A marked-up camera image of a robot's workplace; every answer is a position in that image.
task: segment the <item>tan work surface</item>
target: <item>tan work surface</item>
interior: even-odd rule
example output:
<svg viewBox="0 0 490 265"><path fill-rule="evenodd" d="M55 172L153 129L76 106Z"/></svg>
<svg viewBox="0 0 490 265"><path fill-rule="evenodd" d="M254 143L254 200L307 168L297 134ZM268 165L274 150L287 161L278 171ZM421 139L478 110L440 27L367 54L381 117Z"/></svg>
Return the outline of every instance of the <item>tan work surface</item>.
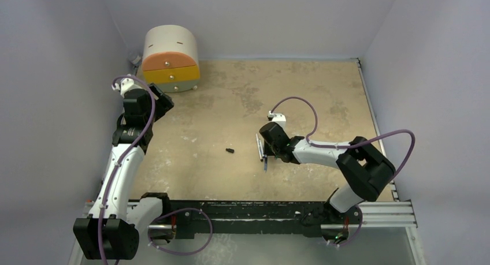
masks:
<svg viewBox="0 0 490 265"><path fill-rule="evenodd" d="M203 61L200 67L198 89L170 94L175 107L154 124L131 198L167 192L171 199L326 200L346 184L338 169L269 158L263 171L255 134L287 96L316 108L313 140L376 135L355 62ZM299 100L277 112L286 116L290 137L313 129L313 113ZM385 189L378 200L393 201L391 192Z"/></svg>

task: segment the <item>robotic arm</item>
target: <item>robotic arm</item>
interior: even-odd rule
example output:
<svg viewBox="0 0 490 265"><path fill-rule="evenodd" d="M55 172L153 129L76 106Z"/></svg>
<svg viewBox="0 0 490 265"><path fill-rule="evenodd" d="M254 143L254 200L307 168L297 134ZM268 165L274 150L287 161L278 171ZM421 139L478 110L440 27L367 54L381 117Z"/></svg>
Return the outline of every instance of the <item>robotic arm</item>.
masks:
<svg viewBox="0 0 490 265"><path fill-rule="evenodd" d="M77 218L73 232L87 259L101 259L98 248L98 219L101 208L103 213L103 248L107 259L132 259L138 249L139 237L146 233L148 225L158 216L168 212L168 197L164 193L147 193L139 204L130 211L127 210L129 193L143 161L153 132L153 122L173 108L170 97L158 87L149 85L153 94L135 84L132 79L123 79L117 86L124 98L124 113L117 120L117 128L113 134L112 150L102 180L102 188L97 199L88 213L87 218ZM143 132L150 119L151 97L155 96L154 121L137 144L124 156L121 163L118 160L132 146L137 137ZM114 174L113 182L107 194L106 206L103 206L104 191L109 185L110 173Z"/></svg>
<svg viewBox="0 0 490 265"><path fill-rule="evenodd" d="M340 169L347 185L334 191L326 203L330 212L343 214L363 201L376 201L381 191L395 174L393 164L372 144L358 148L338 148L366 141L356 137L353 141L329 143L307 141L302 136L289 136L284 131L286 119L280 113L269 113L270 122L260 129L265 145L264 154L276 156L285 163L312 163ZM330 145L331 148L315 145Z"/></svg>

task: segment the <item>yellow drawer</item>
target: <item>yellow drawer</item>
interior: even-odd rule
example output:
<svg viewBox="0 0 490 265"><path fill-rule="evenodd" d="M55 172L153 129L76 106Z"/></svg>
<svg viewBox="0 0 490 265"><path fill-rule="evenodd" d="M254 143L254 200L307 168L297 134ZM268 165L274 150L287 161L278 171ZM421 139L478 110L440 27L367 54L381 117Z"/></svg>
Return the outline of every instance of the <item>yellow drawer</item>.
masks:
<svg viewBox="0 0 490 265"><path fill-rule="evenodd" d="M148 83L155 84L196 80L201 76L197 65L162 70L144 70L143 75Z"/></svg>

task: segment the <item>cable clip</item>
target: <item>cable clip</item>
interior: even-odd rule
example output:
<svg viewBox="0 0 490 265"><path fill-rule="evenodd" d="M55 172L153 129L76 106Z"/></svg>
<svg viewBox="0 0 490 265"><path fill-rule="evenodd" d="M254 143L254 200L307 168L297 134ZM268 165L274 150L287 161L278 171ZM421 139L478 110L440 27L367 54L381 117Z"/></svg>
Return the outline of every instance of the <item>cable clip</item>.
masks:
<svg viewBox="0 0 490 265"><path fill-rule="evenodd" d="M111 86L112 90L114 91L120 91L121 86L119 86L119 83L114 83L114 86Z"/></svg>

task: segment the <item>white wall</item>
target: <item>white wall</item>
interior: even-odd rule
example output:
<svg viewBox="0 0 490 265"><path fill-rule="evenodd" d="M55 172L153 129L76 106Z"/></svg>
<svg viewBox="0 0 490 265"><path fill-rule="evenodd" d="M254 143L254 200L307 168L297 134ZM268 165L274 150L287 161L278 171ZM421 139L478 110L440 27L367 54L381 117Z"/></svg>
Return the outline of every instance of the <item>white wall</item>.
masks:
<svg viewBox="0 0 490 265"><path fill-rule="evenodd" d="M490 260L490 0L396 0L363 59L382 132L417 143L395 180L431 264ZM402 160L407 139L385 141Z"/></svg>
<svg viewBox="0 0 490 265"><path fill-rule="evenodd" d="M128 71L102 0L0 0L0 263L67 264Z"/></svg>
<svg viewBox="0 0 490 265"><path fill-rule="evenodd" d="M130 48L152 27L178 24L201 58L353 58L394 0L106 0Z"/></svg>

